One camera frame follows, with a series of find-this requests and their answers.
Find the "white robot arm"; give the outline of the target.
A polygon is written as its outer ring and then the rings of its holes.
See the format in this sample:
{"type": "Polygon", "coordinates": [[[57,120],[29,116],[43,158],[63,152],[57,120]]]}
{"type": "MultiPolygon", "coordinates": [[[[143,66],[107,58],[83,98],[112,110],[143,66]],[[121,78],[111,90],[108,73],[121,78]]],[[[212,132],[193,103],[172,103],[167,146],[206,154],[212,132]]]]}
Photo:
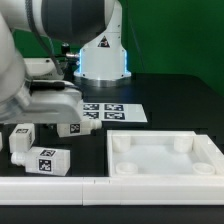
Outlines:
{"type": "Polygon", "coordinates": [[[66,81],[35,80],[11,31],[84,45],[109,25],[117,0],[0,0],[0,123],[78,123],[83,94],[66,81]]]}

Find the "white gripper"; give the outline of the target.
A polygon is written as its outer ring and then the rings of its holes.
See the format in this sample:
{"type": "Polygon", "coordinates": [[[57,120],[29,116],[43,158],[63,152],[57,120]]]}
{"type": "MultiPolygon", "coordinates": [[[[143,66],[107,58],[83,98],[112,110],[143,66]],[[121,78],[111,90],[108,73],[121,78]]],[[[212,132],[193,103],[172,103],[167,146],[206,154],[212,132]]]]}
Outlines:
{"type": "Polygon", "coordinates": [[[82,97],[77,90],[34,91],[26,89],[0,102],[0,123],[79,123],[82,120],[82,97]]]}

